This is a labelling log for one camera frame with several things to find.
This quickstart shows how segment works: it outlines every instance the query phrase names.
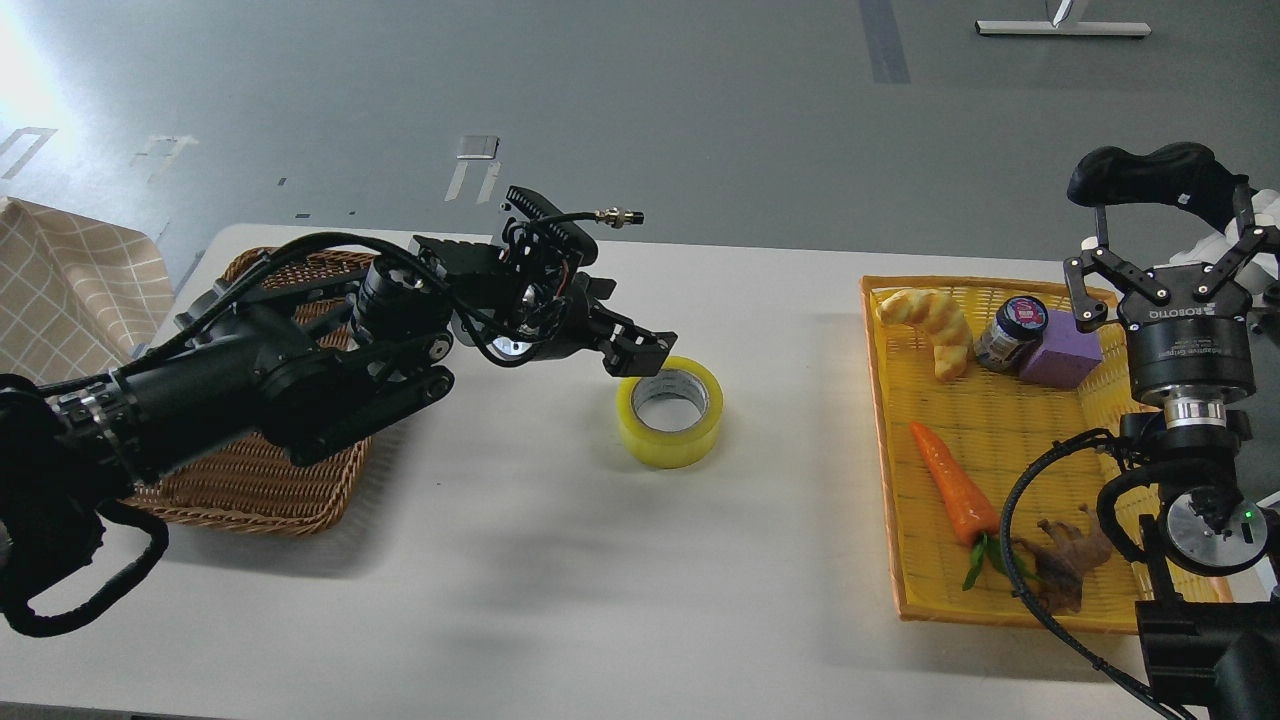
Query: roll of tape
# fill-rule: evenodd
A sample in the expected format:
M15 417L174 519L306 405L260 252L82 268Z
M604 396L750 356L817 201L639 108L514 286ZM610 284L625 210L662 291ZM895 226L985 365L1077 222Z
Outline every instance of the roll of tape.
M682 430L659 430L640 419L650 400L682 398L699 411L696 423ZM684 468L701 460L719 437L724 395L716 375L687 357L671 356L652 378L627 378L618 386L618 434L636 460L654 468Z

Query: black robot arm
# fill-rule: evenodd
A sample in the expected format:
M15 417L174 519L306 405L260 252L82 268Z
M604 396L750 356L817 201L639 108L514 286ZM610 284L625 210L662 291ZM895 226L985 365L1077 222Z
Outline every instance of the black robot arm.
M1116 457L1121 471L1098 495L1098 524L1125 560L1146 564L1151 574L1153 597L1135 607L1149 687L1070 638L1020 577L1015 593L1050 630L1165 717L1190 717L1181 706L1202 705L1217 720L1280 719L1280 605L1187 602L1169 571L1172 562L1221 577L1280 557L1280 515L1244 498L1236 480L1235 456L1252 437L1248 418L1228 409L1256 391L1247 315L1274 311L1267 305L1280 296L1268 290L1256 306L1235 282L1260 252L1280 252L1280 231L1254 215L1252 195L1245 176L1189 142L1144 156L1102 147L1080 161L1068 197L1093 208L1097 233L1064 261L1075 323L1092 332L1110 315L1085 292L1087 275L1097 273L1120 291L1130 393L1157 410L1125 415L1117 434L1098 428L1047 452L1015 483L1001 516L1007 542L1018 497L1050 462L1089 447ZM1219 231L1234 218L1238 238L1213 264L1140 269L1110 249L1105 206L1125 202L1180 208ZM1160 512L1139 518L1139 544L1121 528L1116 506L1140 487L1155 488ZM1005 555L1009 561L1007 547Z
M611 375L655 374L676 334L603 306L616 283L580 270L596 246L572 224L621 227L643 215L566 215L520 187L507 197L524 218L507 223L500 245L415 237L408 251L347 233L306 236L216 283L178 316L174 338L133 363L42 388L0 375L0 452L10 460L0 471L0 610L10 625L65 633L141 582L168 534L119 502L133 488L253 430L296 465L317 462L448 395L454 377L440 361L454 337L508 368L595 350ZM271 287L276 270L344 245L380 255L367 270ZM332 309L294 320L316 301ZM351 345L323 346L339 327ZM84 606L36 615L32 597L91 561L100 516L146 530L151 546Z

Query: checkered cloth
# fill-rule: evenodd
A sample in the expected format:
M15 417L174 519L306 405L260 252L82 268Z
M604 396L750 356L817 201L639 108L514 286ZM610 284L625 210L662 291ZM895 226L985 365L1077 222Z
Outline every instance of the checkered cloth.
M145 234L0 197L0 372L44 384L120 365L170 305Z

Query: orange carrot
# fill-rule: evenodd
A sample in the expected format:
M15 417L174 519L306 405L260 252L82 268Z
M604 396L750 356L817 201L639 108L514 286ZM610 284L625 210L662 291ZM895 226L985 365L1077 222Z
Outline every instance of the orange carrot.
M956 539L965 547L973 547L983 533L988 537L1000 534L1000 514L951 456L942 438L919 423L911 423L911 436L915 437L915 446L920 448L924 464L929 466L933 484L942 493L942 503L947 509Z
M951 519L956 539L969 548L969 574L965 575L960 589L972 589L978 582L983 557L991 560L997 573L1007 575L1004 557L1000 555L1000 514L974 484L973 478L951 456L942 438L919 423L911 423L911 437L915 438L915 446L920 450L924 464L929 466L933 484L938 486L938 492L942 493L942 505L947 509L947 518ZM1015 555L1014 564L1024 578L1039 580L1027 569L1021 557Z

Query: purple block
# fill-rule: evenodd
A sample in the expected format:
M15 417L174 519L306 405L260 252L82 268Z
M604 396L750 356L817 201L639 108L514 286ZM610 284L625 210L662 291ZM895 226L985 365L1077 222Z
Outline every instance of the purple block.
M1101 363L1098 336L1076 331L1070 313L1050 310L1044 337L1027 355L1018 377L1029 383L1074 388Z

